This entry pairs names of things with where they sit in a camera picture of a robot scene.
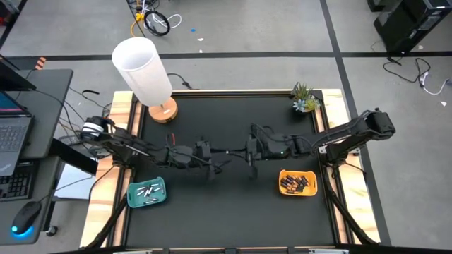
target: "laptop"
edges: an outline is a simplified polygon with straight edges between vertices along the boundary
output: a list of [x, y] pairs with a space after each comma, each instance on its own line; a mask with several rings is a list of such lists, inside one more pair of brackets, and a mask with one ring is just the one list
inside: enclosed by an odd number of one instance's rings
[[14, 173], [33, 115], [0, 91], [0, 176]]

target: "gray floor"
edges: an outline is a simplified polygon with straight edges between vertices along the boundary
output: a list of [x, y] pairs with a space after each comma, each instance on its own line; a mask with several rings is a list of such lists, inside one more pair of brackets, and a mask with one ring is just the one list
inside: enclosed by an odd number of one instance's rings
[[[161, 0], [159, 11], [179, 13], [182, 24], [168, 36], [147, 36], [161, 53], [203, 52], [331, 52], [319, 0]], [[379, 36], [365, 0], [327, 0], [342, 52], [382, 52]], [[1, 48], [6, 56], [111, 54], [120, 41], [130, 37], [133, 18], [122, 0], [29, 1]], [[421, 43], [420, 51], [452, 50], [452, 15]], [[425, 58], [432, 65], [427, 88], [436, 92], [444, 79], [452, 78], [452, 57]], [[397, 133], [387, 141], [370, 142], [371, 163], [376, 174], [383, 211], [393, 245], [452, 249], [452, 159], [450, 119], [452, 87], [439, 96], [423, 92], [382, 69], [385, 58], [344, 59], [358, 111], [380, 107], [393, 120]], [[392, 70], [413, 79], [414, 59], [402, 60]], [[230, 58], [172, 59], [163, 61], [168, 72], [183, 75], [194, 88], [289, 88], [297, 81], [315, 88], [342, 88], [333, 58]], [[45, 68], [72, 68], [71, 87], [97, 90], [91, 96], [109, 103], [115, 90], [128, 90], [110, 61], [49, 61]], [[174, 89], [184, 89], [171, 77]], [[83, 116], [101, 109], [69, 92], [67, 101]], [[82, 121], [71, 113], [76, 124]], [[63, 135], [59, 128], [56, 136]], [[41, 237], [35, 246], [0, 247], [0, 252], [48, 253], [78, 246], [84, 215], [73, 215], [60, 204], [56, 223], [62, 228], [55, 238]], [[85, 212], [86, 204], [77, 202]]]

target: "orange tray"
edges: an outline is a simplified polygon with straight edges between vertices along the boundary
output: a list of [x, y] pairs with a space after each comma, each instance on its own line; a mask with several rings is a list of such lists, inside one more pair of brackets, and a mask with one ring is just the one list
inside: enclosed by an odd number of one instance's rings
[[[281, 186], [281, 179], [286, 176], [304, 176], [306, 180], [309, 182], [309, 186], [305, 186], [303, 192], [295, 192], [294, 194], [286, 193], [286, 189]], [[286, 171], [281, 170], [280, 178], [278, 179], [278, 186], [280, 188], [281, 194], [284, 195], [296, 195], [296, 196], [313, 196], [317, 193], [317, 177], [316, 174], [312, 171]]]

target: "keyboard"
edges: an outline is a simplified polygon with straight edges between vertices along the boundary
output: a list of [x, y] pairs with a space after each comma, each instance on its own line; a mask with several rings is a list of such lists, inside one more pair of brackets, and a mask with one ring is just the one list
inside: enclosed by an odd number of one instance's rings
[[27, 126], [0, 126], [0, 152], [18, 152]]
[[0, 202], [29, 199], [37, 162], [18, 164], [12, 176], [0, 176]]

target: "wooden table frame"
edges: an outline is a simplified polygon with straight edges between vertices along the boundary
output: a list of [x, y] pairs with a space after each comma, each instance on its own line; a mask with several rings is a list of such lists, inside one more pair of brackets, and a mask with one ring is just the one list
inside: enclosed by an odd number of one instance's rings
[[[289, 92], [290, 90], [189, 90], [189, 91], [174, 91], [175, 94], [193, 94], [196, 93], [218, 93], [218, 92]], [[321, 90], [323, 93], [323, 103], [325, 105], [326, 116], [328, 123], [324, 123], [321, 117], [320, 110], [316, 111], [317, 127], [319, 131], [325, 130], [326, 124], [329, 128], [338, 126], [340, 124], [349, 121], [347, 109], [343, 100], [343, 95], [339, 89], [326, 89]], [[138, 128], [140, 126], [142, 105], [140, 102], [132, 103], [132, 92], [115, 92], [112, 109], [110, 112], [110, 118], [116, 123], [118, 127], [128, 128], [134, 135], [138, 135]], [[132, 105], [135, 105], [135, 110], [131, 110]], [[129, 121], [132, 120], [133, 125], [128, 126]], [[102, 159], [99, 162], [97, 168], [96, 179], [101, 177], [106, 170], [111, 167], [111, 157]], [[359, 156], [349, 155], [347, 163], [362, 168], [362, 163]], [[380, 241], [379, 229], [376, 225], [374, 211], [372, 209], [371, 200], [369, 197], [369, 191], [367, 189], [367, 183], [364, 179], [363, 173], [354, 167], [349, 165], [342, 165], [339, 168], [339, 177], [342, 181], [342, 186], [336, 185], [336, 180], [331, 178], [332, 169], [328, 169], [328, 175], [330, 182], [336, 193], [343, 193], [347, 209], [353, 216], [356, 222], [361, 226], [366, 234], [374, 241]], [[114, 207], [115, 192], [117, 184], [120, 182], [120, 176], [123, 177], [123, 185], [121, 192], [116, 193], [116, 196], [122, 196], [126, 192], [126, 188], [131, 180], [131, 170], [126, 169], [124, 172], [120, 172], [118, 168], [114, 168], [108, 175], [106, 175], [97, 185], [93, 188], [91, 201], [88, 207], [88, 213], [85, 221], [85, 227], [81, 239], [80, 246], [86, 246], [91, 242], [97, 233], [104, 226], [112, 213]], [[356, 236], [350, 235], [350, 230], [347, 230], [347, 226], [344, 224], [342, 215], [335, 207], [336, 225], [339, 231], [339, 239], [341, 243], [359, 243]], [[122, 212], [118, 218], [117, 224], [114, 230], [114, 237], [109, 240], [110, 245], [120, 246], [124, 243], [121, 242], [121, 236], [124, 233], [125, 214]]]

